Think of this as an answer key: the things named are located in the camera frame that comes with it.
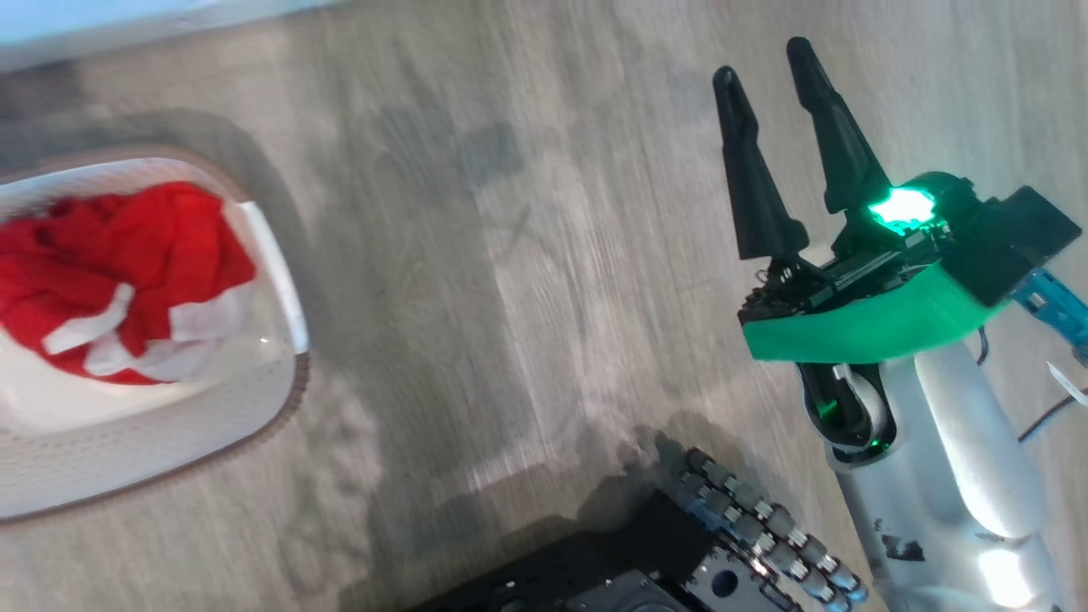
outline green band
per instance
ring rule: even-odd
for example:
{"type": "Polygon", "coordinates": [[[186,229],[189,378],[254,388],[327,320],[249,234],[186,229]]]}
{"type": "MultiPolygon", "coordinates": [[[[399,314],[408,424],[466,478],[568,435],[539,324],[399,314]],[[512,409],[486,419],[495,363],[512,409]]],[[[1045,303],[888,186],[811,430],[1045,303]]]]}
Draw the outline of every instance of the green band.
{"type": "Polygon", "coordinates": [[[876,297],[818,315],[753,321],[742,329],[759,360],[875,364],[961,340],[1006,305],[982,306],[936,265],[876,297]]]}

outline wire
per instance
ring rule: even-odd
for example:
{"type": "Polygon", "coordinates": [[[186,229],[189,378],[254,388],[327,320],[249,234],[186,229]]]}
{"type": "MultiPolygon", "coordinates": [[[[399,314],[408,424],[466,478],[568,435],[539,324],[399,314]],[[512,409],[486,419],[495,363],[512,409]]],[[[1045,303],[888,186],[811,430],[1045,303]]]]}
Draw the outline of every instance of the wire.
{"type": "MultiPolygon", "coordinates": [[[[1088,393],[1088,387],[1081,389],[1080,392],[1088,393]]],[[[1024,442],[1030,439],[1031,436],[1035,436],[1037,431],[1042,429],[1043,426],[1046,426],[1048,423],[1051,421],[1051,419],[1058,416],[1058,413],[1062,412],[1063,409],[1067,408],[1071,405],[1079,405],[1079,404],[1077,404],[1077,401],[1073,399],[1073,395],[1066,395],[1064,400],[1051,406],[1050,409],[1042,413],[1042,416],[1036,419],[1036,421],[1033,423],[1030,427],[1025,429],[1024,433],[1021,433],[1021,437],[1018,438],[1019,441],[1024,442]]]]}
{"type": "Polygon", "coordinates": [[[986,358],[990,356],[990,339],[986,336],[986,326],[978,328],[978,359],[975,363],[982,365],[986,363],[986,358]]]}

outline white plastic basket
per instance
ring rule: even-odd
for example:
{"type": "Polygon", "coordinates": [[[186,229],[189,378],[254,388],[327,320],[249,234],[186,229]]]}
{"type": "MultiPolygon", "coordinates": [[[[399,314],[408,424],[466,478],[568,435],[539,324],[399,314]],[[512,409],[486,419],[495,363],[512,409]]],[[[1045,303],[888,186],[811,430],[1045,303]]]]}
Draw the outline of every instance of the white plastic basket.
{"type": "Polygon", "coordinates": [[[153,387],[62,372],[0,330],[0,523],[97,500],[240,448],[289,418],[306,385],[306,322],[257,205],[202,160],[109,157],[0,185],[0,223],[65,195],[196,183],[223,198],[227,221],[257,265],[250,325],[223,345],[207,374],[153,387]]]}

